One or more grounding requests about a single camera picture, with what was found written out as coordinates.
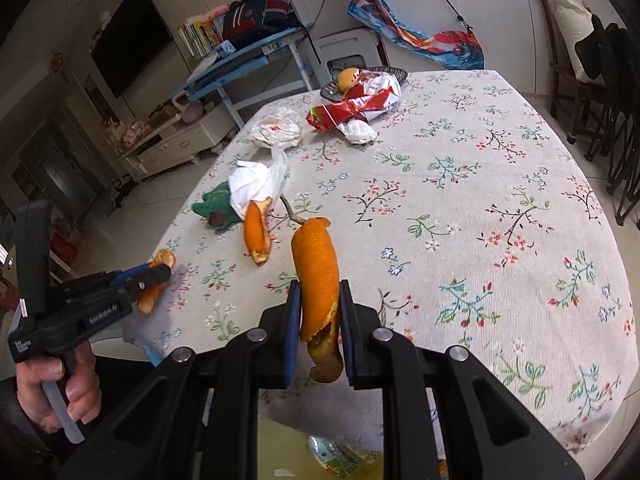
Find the person's left hand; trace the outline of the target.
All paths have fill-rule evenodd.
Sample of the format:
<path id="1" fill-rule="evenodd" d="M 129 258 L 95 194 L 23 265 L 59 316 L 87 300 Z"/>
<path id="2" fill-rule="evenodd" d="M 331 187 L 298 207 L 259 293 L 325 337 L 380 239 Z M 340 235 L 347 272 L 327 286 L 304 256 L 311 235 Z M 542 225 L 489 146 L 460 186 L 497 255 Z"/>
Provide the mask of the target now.
<path id="1" fill-rule="evenodd" d="M 66 413 L 73 422 L 88 424 L 101 411 L 102 393 L 96 374 L 96 356 L 88 341 L 75 350 L 75 367 L 65 383 Z M 65 377 L 60 359 L 36 356 L 16 366 L 17 400 L 26 416 L 45 434 L 62 428 L 60 416 L 46 395 L 45 386 L 61 393 L 58 383 Z"/>

